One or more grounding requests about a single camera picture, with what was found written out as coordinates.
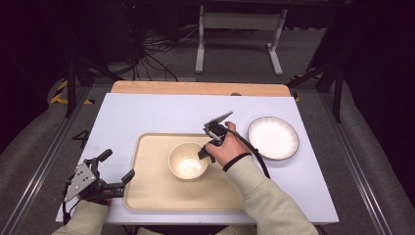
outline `wooden tray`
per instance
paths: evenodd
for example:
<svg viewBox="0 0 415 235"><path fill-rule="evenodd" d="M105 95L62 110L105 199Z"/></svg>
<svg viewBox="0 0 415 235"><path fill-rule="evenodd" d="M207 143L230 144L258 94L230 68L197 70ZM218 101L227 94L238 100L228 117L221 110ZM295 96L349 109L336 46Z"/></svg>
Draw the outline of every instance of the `wooden tray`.
<svg viewBox="0 0 415 235"><path fill-rule="evenodd" d="M203 134L142 135L137 143L134 178L128 183L124 202L137 211L242 211L239 189L222 167L210 163L205 174L194 182L183 182L168 168L168 156L179 144L205 145Z"/></svg>

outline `human hand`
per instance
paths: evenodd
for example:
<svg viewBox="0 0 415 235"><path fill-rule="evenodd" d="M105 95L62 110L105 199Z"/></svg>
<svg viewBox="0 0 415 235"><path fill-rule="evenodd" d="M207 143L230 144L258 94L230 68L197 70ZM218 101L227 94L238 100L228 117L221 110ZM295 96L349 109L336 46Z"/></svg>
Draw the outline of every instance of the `human hand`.
<svg viewBox="0 0 415 235"><path fill-rule="evenodd" d="M235 123L231 121L226 121L225 125L230 130L236 131ZM244 142L242 142L237 136L235 136L231 132L226 133L225 141L223 141L221 146L216 147L210 143L207 143L206 150L211 155L213 155L216 158L217 162L222 166L225 166L230 161L242 154L251 152L248 146L245 145Z"/></svg>

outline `sleeve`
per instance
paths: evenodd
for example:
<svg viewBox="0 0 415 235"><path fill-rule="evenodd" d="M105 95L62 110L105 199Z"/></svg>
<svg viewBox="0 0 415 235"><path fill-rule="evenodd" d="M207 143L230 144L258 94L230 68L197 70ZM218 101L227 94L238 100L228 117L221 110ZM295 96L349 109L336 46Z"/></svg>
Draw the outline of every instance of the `sleeve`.
<svg viewBox="0 0 415 235"><path fill-rule="evenodd" d="M238 160L226 174L240 189L245 212L256 221L258 235L318 235L297 203L263 175L251 156Z"/></svg>
<svg viewBox="0 0 415 235"><path fill-rule="evenodd" d="M104 225L107 210L107 206L80 201L68 224L55 231L53 235L99 235Z"/></svg>

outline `white bowl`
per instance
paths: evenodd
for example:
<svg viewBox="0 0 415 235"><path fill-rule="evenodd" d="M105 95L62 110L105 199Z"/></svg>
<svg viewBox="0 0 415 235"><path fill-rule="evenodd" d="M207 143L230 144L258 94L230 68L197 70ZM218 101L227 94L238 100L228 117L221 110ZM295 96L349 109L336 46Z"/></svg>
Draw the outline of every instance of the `white bowl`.
<svg viewBox="0 0 415 235"><path fill-rule="evenodd" d="M208 168L208 158L199 159L202 146L197 143L184 143L175 147L168 157L168 167L181 180L194 181Z"/></svg>

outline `white plate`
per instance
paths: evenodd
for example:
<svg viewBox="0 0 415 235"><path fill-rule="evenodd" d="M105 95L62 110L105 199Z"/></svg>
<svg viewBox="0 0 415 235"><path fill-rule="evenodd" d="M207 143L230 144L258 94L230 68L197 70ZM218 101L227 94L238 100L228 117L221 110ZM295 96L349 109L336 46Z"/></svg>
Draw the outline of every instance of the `white plate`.
<svg viewBox="0 0 415 235"><path fill-rule="evenodd" d="M291 157L300 144L293 127L277 117L260 117L254 120L248 129L248 138L259 153L270 160Z"/></svg>

